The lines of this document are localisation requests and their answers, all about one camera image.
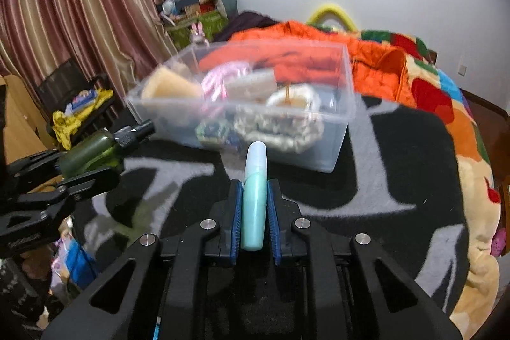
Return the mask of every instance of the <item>black clamp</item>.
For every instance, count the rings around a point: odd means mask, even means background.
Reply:
[[[203,338],[203,307],[197,304],[207,292],[208,268],[234,266],[240,185],[233,181],[228,200],[180,236],[160,241],[143,235],[49,325],[43,340],[71,329],[76,340]],[[331,234],[283,199],[277,181],[269,189],[275,262],[302,273],[302,338],[462,339],[369,235]]]
[[[7,166],[0,194],[0,258],[9,258],[56,241],[60,223],[77,202],[114,189],[119,174],[109,167],[63,180],[51,192],[27,193],[59,175],[56,150],[38,153]]]

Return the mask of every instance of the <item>sponge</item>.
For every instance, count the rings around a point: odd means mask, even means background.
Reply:
[[[202,94],[200,84],[188,81],[171,69],[160,66],[147,81],[141,98],[200,98]]]

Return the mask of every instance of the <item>metal screw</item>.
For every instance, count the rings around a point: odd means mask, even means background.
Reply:
[[[358,235],[356,235],[355,239],[356,242],[359,243],[360,245],[368,245],[372,240],[372,238],[370,238],[370,236],[365,233],[359,233]]]
[[[214,219],[204,219],[200,222],[200,226],[205,230],[213,229],[216,226],[216,221]]]
[[[156,237],[152,235],[151,233],[146,233],[145,235],[142,235],[139,239],[140,244],[144,247],[148,247],[152,245],[154,242],[156,242]]]
[[[294,225],[299,229],[307,229],[310,227],[311,222],[307,218],[298,218],[294,221]]]

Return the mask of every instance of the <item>black bottle cap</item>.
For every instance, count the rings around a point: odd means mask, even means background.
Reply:
[[[127,155],[135,150],[138,145],[154,133],[154,123],[148,120],[137,126],[127,126],[113,133],[113,139],[122,149],[122,154]]]

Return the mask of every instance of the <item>green glass bottle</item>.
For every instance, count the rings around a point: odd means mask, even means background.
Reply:
[[[65,179],[103,166],[110,166],[122,173],[124,157],[153,133],[152,121],[124,127],[113,134],[107,129],[98,130],[60,157],[60,172]]]

